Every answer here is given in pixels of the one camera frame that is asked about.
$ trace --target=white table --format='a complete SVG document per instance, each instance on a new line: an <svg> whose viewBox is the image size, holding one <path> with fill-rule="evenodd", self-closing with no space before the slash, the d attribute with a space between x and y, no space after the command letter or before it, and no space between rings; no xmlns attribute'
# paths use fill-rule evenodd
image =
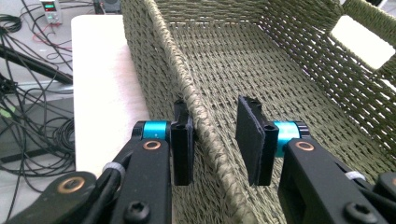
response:
<svg viewBox="0 0 396 224"><path fill-rule="evenodd" d="M121 15L72 20L76 166L96 176L149 119Z"/></svg>

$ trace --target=black screw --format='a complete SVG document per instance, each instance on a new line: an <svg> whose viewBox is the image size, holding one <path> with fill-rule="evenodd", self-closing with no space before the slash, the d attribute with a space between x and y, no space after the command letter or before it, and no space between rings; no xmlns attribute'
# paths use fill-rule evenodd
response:
<svg viewBox="0 0 396 224"><path fill-rule="evenodd" d="M124 220L126 223L146 223L149 221L149 205L144 202L133 201L125 207Z"/></svg>
<svg viewBox="0 0 396 224"><path fill-rule="evenodd" d="M346 215L358 223L376 223L378 219L370 209L358 203L348 203L345 207Z"/></svg>

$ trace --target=black metal bracket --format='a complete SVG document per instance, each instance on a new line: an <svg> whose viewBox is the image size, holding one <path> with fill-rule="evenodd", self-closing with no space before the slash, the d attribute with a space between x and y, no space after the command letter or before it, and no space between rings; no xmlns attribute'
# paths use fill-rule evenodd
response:
<svg viewBox="0 0 396 224"><path fill-rule="evenodd" d="M278 196L289 223L387 223L313 139L291 139Z"/></svg>
<svg viewBox="0 0 396 224"><path fill-rule="evenodd" d="M171 151L175 185L193 180L192 118L183 101L175 102L175 120L138 121L98 180L84 172L59 177L7 223L171 223Z"/></svg>
<svg viewBox="0 0 396 224"><path fill-rule="evenodd" d="M96 177L87 172L63 175L43 191L35 202L7 221L21 223L79 223L95 200Z"/></svg>
<svg viewBox="0 0 396 224"><path fill-rule="evenodd" d="M235 138L247 167L248 183L268 186L279 129L262 115L258 100L239 96L237 113Z"/></svg>

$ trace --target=white plastic part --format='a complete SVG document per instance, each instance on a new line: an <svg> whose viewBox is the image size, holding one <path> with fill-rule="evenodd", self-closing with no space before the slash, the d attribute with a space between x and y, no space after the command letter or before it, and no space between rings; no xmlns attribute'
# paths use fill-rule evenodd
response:
<svg viewBox="0 0 396 224"><path fill-rule="evenodd" d="M331 34L374 69L380 68L395 54L392 45L348 15L340 18Z"/></svg>
<svg viewBox="0 0 396 224"><path fill-rule="evenodd" d="M362 175L361 173L359 173L358 171L351 171L346 173L346 177L350 180L354 180L354 179L363 179L366 180L366 177L364 177L364 175Z"/></svg>
<svg viewBox="0 0 396 224"><path fill-rule="evenodd" d="M121 175L121 183L122 183L123 178L125 177L125 169L123 168L123 166L122 166L121 164L112 161L112 162L107 163L107 164L105 165L105 167L103 167L103 172L104 172L106 169L114 169L114 170L119 171L119 172L120 172L120 175Z"/></svg>

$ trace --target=woven basket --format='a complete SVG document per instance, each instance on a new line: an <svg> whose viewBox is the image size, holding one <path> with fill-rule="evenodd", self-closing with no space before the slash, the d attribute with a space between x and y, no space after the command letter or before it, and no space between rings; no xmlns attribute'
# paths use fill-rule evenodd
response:
<svg viewBox="0 0 396 224"><path fill-rule="evenodd" d="M250 187L234 140L238 95L272 120L304 120L374 182L395 171L395 55L374 70L330 35L348 14L392 46L396 21L360 0L123 0L126 38L152 119L183 97L198 140L193 185L173 189L178 223L284 223L276 190Z"/></svg>

